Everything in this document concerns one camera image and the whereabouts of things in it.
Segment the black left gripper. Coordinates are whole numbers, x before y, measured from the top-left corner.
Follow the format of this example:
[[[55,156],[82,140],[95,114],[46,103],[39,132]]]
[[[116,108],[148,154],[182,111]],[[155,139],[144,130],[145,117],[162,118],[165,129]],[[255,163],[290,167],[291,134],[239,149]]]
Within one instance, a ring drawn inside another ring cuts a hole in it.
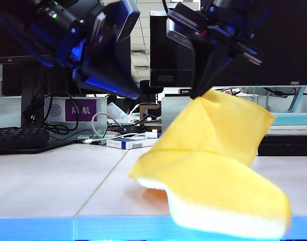
[[[74,80],[82,89],[137,99],[140,90],[131,74],[116,65],[94,67],[111,44],[111,20],[108,15],[57,15],[62,34],[56,46],[56,61],[79,72]]]

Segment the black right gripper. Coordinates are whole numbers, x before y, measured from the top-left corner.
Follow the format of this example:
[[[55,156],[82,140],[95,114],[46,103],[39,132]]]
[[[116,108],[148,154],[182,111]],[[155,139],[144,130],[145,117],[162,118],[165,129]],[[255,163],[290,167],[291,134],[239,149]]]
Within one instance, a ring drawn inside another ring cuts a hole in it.
[[[259,53],[244,42],[256,26],[248,20],[246,11],[203,10],[201,14],[204,17],[199,23],[201,30],[195,30],[193,37],[195,68],[191,98],[211,89],[214,79],[239,55],[253,64],[262,63]]]

